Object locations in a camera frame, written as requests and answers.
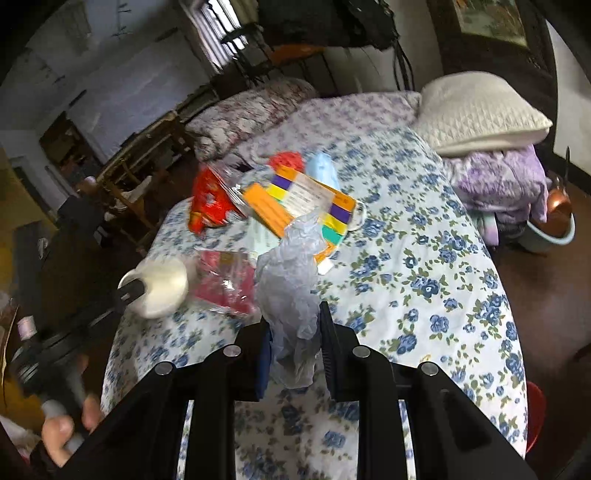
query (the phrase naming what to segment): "copper pot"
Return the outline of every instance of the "copper pot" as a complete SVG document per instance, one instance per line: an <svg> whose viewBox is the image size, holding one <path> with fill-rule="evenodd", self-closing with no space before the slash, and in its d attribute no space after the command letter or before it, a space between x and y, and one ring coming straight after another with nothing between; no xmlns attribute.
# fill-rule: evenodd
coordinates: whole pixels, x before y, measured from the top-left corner
<svg viewBox="0 0 591 480"><path fill-rule="evenodd" d="M573 213L573 205L571 204L569 194L566 193L569 163L570 148L567 148L564 179L555 175L553 178L553 188L548 193L548 213L546 215L546 223L541 223L536 220L533 221L534 225L544 233L555 236L556 238L562 238L569 231L570 216Z"/></svg>

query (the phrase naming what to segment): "red snack bag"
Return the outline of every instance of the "red snack bag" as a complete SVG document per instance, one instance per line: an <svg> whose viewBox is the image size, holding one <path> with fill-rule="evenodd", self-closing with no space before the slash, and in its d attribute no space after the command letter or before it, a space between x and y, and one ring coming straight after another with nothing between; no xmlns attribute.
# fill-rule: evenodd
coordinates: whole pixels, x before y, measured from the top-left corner
<svg viewBox="0 0 591 480"><path fill-rule="evenodd" d="M249 315L255 310L255 269L243 252L199 250L190 291L214 312Z"/></svg>
<svg viewBox="0 0 591 480"><path fill-rule="evenodd" d="M242 217L243 214L226 193L219 175L210 167L203 168L193 183L189 230L201 233L206 226L224 226Z"/></svg>
<svg viewBox="0 0 591 480"><path fill-rule="evenodd" d="M304 159L298 152L279 152L269 159L268 165L277 170L277 167L283 165L285 167L293 168L294 170L304 171Z"/></svg>

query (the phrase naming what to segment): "finger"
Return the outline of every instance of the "finger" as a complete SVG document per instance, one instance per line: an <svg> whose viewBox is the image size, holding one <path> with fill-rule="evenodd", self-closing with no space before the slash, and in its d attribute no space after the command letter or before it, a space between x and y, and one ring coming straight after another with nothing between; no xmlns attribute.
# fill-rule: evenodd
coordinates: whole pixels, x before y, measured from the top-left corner
<svg viewBox="0 0 591 480"><path fill-rule="evenodd" d="M103 413L100 411L99 399L95 395L88 395L82 408L82 424L89 432L93 432L102 419Z"/></svg>
<svg viewBox="0 0 591 480"><path fill-rule="evenodd" d="M88 367L88 355L80 355L78 357L78 370L82 373Z"/></svg>
<svg viewBox="0 0 591 480"><path fill-rule="evenodd" d="M74 421L71 417L61 416L47 419L41 429L41 438L45 445L45 450L53 462L62 467L71 457L64 445L71 438L74 432Z"/></svg>

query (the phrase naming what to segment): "painting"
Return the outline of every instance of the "painting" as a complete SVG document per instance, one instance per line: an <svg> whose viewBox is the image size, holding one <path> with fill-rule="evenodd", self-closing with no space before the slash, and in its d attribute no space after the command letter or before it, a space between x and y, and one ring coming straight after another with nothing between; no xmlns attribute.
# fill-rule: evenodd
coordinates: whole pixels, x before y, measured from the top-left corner
<svg viewBox="0 0 591 480"><path fill-rule="evenodd" d="M462 33L527 47L515 0L453 0Z"/></svg>

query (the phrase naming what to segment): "colorful striped card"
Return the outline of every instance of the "colorful striped card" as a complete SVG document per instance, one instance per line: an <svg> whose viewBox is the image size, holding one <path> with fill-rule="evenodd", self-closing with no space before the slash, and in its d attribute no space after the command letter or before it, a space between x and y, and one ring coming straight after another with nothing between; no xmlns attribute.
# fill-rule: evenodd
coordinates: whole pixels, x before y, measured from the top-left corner
<svg viewBox="0 0 591 480"><path fill-rule="evenodd" d="M355 210L355 200L348 195L284 166L275 171L267 192L294 217L311 212L318 206L326 212L322 234L329 248L321 254L323 257L330 256L347 234L347 225Z"/></svg>

